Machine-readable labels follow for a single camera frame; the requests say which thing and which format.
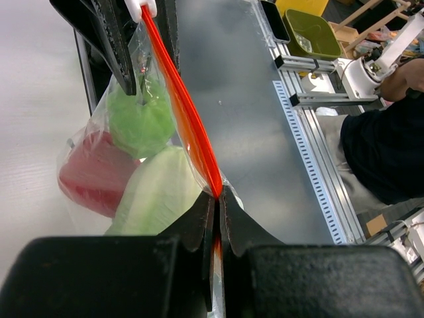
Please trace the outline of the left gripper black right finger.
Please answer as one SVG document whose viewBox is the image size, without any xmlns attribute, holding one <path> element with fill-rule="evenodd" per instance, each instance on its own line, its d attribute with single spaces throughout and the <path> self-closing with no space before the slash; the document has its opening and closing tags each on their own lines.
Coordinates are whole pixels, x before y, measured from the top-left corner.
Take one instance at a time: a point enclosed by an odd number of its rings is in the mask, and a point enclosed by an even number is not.
<svg viewBox="0 0 424 318">
<path fill-rule="evenodd" d="M 423 295 L 394 249 L 284 244 L 229 186 L 219 210 L 226 317 L 423 316 Z"/>
</svg>

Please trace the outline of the green fake vegetable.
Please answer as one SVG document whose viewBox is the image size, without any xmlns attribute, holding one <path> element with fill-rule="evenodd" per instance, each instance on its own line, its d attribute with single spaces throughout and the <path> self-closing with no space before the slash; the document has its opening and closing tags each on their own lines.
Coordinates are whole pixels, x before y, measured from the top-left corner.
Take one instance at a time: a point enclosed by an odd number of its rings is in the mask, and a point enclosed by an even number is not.
<svg viewBox="0 0 424 318">
<path fill-rule="evenodd" d="M 161 78 L 140 75 L 136 95 L 126 95 L 116 85 L 109 91 L 106 107 L 115 146 L 135 159 L 159 153 L 176 131 Z"/>
</svg>

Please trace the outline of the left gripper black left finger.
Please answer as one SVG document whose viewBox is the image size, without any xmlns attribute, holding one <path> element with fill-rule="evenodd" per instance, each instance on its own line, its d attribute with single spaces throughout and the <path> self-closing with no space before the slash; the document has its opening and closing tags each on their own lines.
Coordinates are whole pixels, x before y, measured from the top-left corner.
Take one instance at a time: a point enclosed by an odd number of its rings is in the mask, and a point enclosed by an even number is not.
<svg viewBox="0 0 424 318">
<path fill-rule="evenodd" d="M 156 236 L 35 239 L 1 288 L 1 316 L 206 317 L 214 210 L 202 193 Z"/>
</svg>

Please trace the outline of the clear zip bag orange seal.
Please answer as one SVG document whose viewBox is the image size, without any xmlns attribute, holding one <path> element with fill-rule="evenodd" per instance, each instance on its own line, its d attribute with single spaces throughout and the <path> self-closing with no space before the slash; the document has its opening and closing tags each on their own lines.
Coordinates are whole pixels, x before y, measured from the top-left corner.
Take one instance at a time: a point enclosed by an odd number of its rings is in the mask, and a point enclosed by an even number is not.
<svg viewBox="0 0 424 318">
<path fill-rule="evenodd" d="M 164 60 L 180 66 L 175 1 L 53 1 L 84 41 L 96 107 L 58 172 L 62 193 L 111 219 L 110 235 L 155 235 L 223 180 Z"/>
</svg>

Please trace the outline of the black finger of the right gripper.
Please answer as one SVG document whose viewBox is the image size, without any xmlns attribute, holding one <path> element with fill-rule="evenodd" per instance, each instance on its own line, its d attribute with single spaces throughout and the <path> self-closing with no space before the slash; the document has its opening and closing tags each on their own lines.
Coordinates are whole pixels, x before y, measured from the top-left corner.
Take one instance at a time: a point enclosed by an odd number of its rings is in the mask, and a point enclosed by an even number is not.
<svg viewBox="0 0 424 318">
<path fill-rule="evenodd" d="M 176 0 L 156 0 L 156 23 L 164 46 L 180 74 L 180 43 Z"/>
<path fill-rule="evenodd" d="M 124 1 L 51 0 L 51 6 L 94 47 L 127 95 L 136 94 L 125 34 L 131 16 Z"/>
</svg>

